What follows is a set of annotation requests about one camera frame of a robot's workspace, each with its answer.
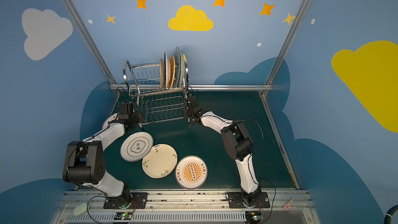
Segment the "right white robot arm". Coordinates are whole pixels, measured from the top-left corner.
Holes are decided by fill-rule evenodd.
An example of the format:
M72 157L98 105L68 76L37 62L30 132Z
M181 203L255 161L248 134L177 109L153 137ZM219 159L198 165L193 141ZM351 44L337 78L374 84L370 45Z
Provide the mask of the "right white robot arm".
M184 113L188 118L211 128L222 136L227 154L237 165L243 202L247 206L254 206L262 190L252 162L254 142L243 122L227 120L212 111L203 109L193 95L186 98L186 105L187 109Z

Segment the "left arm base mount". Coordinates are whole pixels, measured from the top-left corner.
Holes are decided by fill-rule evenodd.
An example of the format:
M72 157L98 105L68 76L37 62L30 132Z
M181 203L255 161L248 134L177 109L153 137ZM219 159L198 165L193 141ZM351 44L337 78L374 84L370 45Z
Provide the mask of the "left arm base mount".
M106 197L103 209L144 209L147 198L147 192L131 192L128 197Z

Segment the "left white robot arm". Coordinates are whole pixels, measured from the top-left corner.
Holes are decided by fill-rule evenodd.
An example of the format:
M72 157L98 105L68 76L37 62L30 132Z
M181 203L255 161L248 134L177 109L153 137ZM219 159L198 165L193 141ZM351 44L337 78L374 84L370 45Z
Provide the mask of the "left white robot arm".
M144 117L135 101L121 103L118 110L116 118L98 133L67 145L63 180L93 188L104 194L111 207L127 209L132 204L128 184L107 172L104 151L127 131L142 123Z

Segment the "large pale green plate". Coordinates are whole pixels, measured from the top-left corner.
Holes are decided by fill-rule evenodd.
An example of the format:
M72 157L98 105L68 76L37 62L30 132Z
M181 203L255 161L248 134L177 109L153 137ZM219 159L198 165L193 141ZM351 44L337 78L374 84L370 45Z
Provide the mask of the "large pale green plate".
M175 81L173 83L173 87L179 88L180 87L180 75L181 75L181 59L182 59L182 54L180 52L179 47L176 47L176 49L175 49L174 58L175 58Z

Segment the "yellow woven plate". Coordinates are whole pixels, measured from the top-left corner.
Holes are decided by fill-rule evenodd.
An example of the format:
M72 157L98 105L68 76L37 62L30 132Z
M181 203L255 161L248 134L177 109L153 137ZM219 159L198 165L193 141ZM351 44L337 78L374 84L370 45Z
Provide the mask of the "yellow woven plate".
M170 80L169 80L169 88L172 89L174 87L174 81L175 81L175 71L176 71L176 62L175 62L175 57L172 56L170 59Z

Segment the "steel two-tier dish rack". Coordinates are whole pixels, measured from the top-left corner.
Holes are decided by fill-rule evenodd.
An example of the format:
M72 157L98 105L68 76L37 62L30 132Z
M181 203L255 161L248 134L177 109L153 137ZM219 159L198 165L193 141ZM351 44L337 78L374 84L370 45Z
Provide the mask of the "steel two-tier dish rack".
M179 88L163 90L140 90L139 86L160 86L160 61L152 64L131 65L124 61L123 79L129 96L136 102L135 109L142 113L143 124L165 122L185 118L188 87L182 85L182 72Z

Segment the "dark blue speckled plate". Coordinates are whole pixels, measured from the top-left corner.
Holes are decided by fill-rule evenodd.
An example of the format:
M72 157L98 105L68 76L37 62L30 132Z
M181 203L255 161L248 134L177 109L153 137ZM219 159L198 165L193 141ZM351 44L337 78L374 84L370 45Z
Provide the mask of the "dark blue speckled plate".
M160 90L165 88L165 63L164 60L160 60Z

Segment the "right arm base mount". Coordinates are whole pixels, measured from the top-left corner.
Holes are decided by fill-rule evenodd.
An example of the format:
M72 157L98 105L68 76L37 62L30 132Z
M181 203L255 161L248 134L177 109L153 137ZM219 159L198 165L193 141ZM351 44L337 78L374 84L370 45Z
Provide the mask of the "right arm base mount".
M226 193L229 208L271 208L271 203L266 192L261 192L256 197L247 196L242 192Z

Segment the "white plate with black motif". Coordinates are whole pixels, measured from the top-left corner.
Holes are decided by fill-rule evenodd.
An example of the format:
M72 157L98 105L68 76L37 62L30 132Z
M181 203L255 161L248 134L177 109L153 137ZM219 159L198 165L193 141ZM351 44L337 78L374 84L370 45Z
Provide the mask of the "white plate with black motif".
M150 152L153 146L153 137L147 132L137 132L130 135L123 142L120 154L127 162L136 162Z

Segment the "orange sunburst plate front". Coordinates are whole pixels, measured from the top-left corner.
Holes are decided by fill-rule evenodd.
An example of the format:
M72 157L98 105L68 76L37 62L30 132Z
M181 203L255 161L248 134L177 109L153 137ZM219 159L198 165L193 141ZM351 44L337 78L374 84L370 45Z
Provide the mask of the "orange sunburst plate front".
M176 181L183 189L198 189L205 184L207 177L207 164L198 156L182 158L175 168Z

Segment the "green rim Hao Wei plate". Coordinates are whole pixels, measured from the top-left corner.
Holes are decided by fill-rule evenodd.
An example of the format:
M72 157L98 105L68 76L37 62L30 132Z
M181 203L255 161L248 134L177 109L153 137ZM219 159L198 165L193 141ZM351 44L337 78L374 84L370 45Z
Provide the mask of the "green rim Hao Wei plate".
M170 76L171 76L171 64L170 64L170 58L167 55L167 53L164 53L164 63L165 63L165 88L169 88L169 83L171 81Z

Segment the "small pale green plate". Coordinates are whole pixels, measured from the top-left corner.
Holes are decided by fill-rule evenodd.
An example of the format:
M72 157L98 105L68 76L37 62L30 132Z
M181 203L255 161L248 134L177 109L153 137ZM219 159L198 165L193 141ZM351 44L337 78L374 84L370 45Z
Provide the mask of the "small pale green plate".
M188 87L188 64L187 64L187 58L185 54L182 54L182 85L187 88Z

